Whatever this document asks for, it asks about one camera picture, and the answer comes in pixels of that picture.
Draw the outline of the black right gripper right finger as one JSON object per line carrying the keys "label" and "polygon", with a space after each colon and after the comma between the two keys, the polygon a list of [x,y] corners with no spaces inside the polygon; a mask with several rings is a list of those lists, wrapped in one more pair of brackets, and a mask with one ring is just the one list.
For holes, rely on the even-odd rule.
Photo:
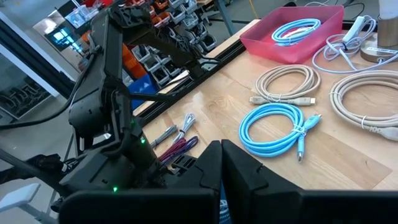
{"label": "black right gripper right finger", "polygon": [[222,140],[223,185],[233,223],[298,223],[301,188]]}

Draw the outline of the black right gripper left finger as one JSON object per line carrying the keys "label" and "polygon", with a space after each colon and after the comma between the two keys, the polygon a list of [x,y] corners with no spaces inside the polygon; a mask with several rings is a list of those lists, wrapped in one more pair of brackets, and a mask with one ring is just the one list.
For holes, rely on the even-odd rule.
{"label": "black right gripper left finger", "polygon": [[212,141],[196,162],[173,184],[182,201],[173,223],[218,223],[223,151]]}

